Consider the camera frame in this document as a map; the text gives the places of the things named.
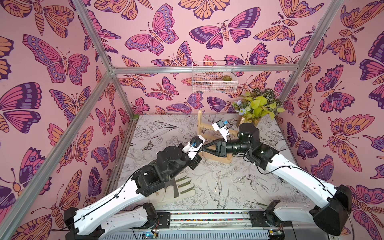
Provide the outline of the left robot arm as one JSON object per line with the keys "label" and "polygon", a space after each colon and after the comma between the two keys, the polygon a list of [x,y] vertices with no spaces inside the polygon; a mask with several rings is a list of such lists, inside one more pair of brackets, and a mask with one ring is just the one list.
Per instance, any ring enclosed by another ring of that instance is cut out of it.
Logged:
{"label": "left robot arm", "polygon": [[65,211],[67,240],[99,240],[123,229],[149,228],[158,221],[156,205],[194,188],[184,172],[201,161],[201,146],[170,146],[135,171],[115,191],[82,209]]}

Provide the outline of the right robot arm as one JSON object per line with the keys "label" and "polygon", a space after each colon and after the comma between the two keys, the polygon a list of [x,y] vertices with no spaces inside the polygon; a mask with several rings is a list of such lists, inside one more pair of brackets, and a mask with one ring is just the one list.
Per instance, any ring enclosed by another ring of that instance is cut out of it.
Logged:
{"label": "right robot arm", "polygon": [[260,141],[260,131],[251,123],[239,126],[236,140],[229,140],[229,130],[220,124],[214,128],[222,138],[202,146],[202,151],[216,157],[228,154],[242,155],[263,175],[275,175],[291,184],[312,201],[311,206],[272,201],[264,211],[267,225],[275,227],[281,222],[315,224],[325,233],[340,236],[352,212],[352,192],[344,186],[327,183],[285,158],[273,147]]}

